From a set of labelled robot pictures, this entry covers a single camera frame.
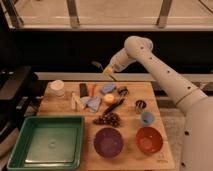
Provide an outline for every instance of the green tray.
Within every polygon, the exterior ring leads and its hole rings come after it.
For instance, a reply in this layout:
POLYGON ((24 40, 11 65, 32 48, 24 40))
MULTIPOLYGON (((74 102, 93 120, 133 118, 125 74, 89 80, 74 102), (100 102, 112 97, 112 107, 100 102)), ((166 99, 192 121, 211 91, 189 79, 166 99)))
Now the green tray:
POLYGON ((10 156, 8 170, 77 169, 83 131, 82 116, 28 117, 10 156))

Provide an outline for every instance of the food item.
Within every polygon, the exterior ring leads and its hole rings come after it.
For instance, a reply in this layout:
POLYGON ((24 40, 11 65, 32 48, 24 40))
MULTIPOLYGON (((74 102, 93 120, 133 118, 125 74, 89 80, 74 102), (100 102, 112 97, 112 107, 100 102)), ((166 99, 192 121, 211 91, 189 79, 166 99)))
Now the food item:
POLYGON ((93 123, 97 125, 111 125, 113 127, 118 127, 120 121, 121 119, 118 114, 110 112, 100 115, 97 119, 93 120, 93 123))
POLYGON ((116 102, 115 96, 113 94, 110 94, 110 93, 104 95, 103 100, 107 105, 111 105, 111 104, 114 104, 116 102))

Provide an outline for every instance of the orange bowl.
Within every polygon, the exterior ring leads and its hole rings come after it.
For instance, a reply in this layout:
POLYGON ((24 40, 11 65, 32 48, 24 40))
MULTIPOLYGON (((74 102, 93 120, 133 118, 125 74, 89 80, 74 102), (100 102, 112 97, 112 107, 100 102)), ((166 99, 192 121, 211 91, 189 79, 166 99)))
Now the orange bowl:
POLYGON ((159 131, 152 127, 142 127, 136 134, 137 147, 145 154, 154 154, 163 146, 163 138, 159 131))

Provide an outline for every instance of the white cup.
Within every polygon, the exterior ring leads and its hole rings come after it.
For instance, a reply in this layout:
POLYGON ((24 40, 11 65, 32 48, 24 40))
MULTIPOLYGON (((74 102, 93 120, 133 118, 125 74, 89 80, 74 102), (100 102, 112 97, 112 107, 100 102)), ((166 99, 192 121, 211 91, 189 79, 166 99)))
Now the white cup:
POLYGON ((56 96, 63 96, 65 94, 64 82, 61 80, 55 80, 50 83, 50 89, 56 96))

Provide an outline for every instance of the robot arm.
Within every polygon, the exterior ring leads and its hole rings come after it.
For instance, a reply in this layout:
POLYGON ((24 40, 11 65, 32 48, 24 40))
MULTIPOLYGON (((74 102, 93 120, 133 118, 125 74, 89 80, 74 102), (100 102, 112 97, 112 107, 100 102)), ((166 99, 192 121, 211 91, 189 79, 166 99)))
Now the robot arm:
POLYGON ((114 55, 104 73, 120 72, 138 61, 156 79, 161 88, 186 113, 181 171, 212 171, 213 97, 167 66, 152 50, 149 39, 131 36, 124 48, 114 55))
POLYGON ((155 57, 152 48, 152 41, 147 38, 137 36, 127 38, 124 48, 111 58, 104 73, 120 72, 131 63, 138 61, 159 83, 176 106, 182 112, 187 113, 191 105, 206 97, 206 95, 190 81, 155 57))

